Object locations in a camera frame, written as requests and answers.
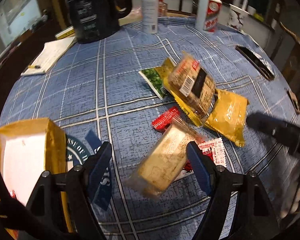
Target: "black plastic container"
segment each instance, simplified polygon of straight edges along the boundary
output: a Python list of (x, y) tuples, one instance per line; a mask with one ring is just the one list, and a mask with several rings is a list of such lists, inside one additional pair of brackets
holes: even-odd
[(124, 11), (118, 11), (114, 0), (67, 0), (70, 20), (79, 43), (106, 38), (120, 29), (118, 19), (127, 16), (132, 1), (125, 0)]

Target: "patterned cup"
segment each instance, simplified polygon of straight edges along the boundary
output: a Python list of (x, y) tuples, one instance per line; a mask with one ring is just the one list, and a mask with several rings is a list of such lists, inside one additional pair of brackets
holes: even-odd
[(229, 21), (227, 23), (228, 26), (241, 31), (244, 23), (245, 17), (248, 16), (248, 12), (240, 9), (237, 6), (230, 4), (230, 14)]

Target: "barcode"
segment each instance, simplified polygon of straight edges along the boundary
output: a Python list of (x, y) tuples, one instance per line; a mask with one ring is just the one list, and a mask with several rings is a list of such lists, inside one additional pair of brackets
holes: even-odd
[(181, 86), (181, 88), (180, 88), (179, 91), (185, 97), (187, 97), (187, 96), (189, 96), (189, 93), (190, 93), (193, 85), (194, 85), (194, 80), (191, 77), (187, 76), (186, 80), (183, 82), (183, 84), (182, 84), (182, 86)]

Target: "green snack package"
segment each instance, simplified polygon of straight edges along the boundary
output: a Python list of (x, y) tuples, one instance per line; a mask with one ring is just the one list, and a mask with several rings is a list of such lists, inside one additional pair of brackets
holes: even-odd
[(139, 74), (161, 100), (169, 94), (163, 87), (162, 80), (172, 72), (174, 66), (172, 60), (167, 58), (160, 67), (147, 68), (139, 71)]

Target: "white spray bottle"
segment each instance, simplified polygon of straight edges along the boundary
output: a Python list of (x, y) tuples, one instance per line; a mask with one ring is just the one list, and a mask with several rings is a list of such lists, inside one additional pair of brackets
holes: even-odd
[(142, 22), (145, 33), (155, 34), (158, 31), (158, 0), (141, 0)]
[(195, 28), (198, 31), (214, 32), (222, 6), (221, 0), (199, 0)]

